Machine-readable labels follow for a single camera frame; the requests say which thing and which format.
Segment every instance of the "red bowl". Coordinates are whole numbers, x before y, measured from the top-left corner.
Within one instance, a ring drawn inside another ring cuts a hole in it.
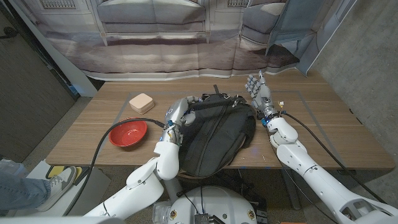
[[[115,146],[132,146],[141,141],[146,132],[147,123],[145,121],[131,121],[115,127],[109,133],[109,141]]]

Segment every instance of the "beige sponge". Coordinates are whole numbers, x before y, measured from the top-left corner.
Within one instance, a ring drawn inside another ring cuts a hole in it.
[[[130,100],[130,106],[139,114],[144,114],[155,106],[155,102],[145,93],[141,93],[140,95]]]

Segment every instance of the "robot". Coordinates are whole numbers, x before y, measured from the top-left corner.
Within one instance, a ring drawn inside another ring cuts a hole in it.
[[[338,223],[398,223],[398,209],[354,194],[308,155],[296,130],[274,108],[271,91],[261,72],[259,79],[250,75],[245,87],[252,97],[252,106],[264,113],[262,123],[271,133],[269,140],[276,148],[278,159],[303,177]],[[177,100],[166,113],[166,125],[154,149],[159,156],[136,169],[127,178],[126,186],[88,212],[86,219],[77,220],[102,223],[99,218],[102,217],[108,219],[107,223],[121,223],[120,220],[156,202],[164,191],[160,183],[164,180],[173,204],[163,223],[257,223],[251,204],[223,187],[207,186],[193,189],[179,198],[175,196],[181,190],[175,179],[179,170],[178,149],[183,138],[180,128],[193,123],[195,112],[189,107],[198,102],[200,99],[195,96]]]

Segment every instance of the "yellow object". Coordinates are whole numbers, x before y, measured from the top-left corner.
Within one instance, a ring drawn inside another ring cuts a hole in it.
[[[55,166],[55,167],[52,167],[52,169],[51,169],[51,171],[50,171],[50,173],[49,173],[49,175],[47,176],[48,178],[52,178],[52,177],[54,177],[55,175],[58,175],[58,174],[60,174],[63,170],[64,170],[64,166]]]
[[[83,171],[83,169],[81,167],[76,167],[76,177],[75,177],[75,180],[73,181],[73,183],[77,180],[77,178],[79,178],[82,171]]]

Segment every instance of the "curtain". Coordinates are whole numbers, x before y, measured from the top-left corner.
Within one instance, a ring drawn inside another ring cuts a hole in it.
[[[327,12],[314,9],[316,17],[299,44],[286,40],[267,50],[288,2],[15,1],[61,54],[100,80],[230,77],[294,68],[316,34],[313,24]]]

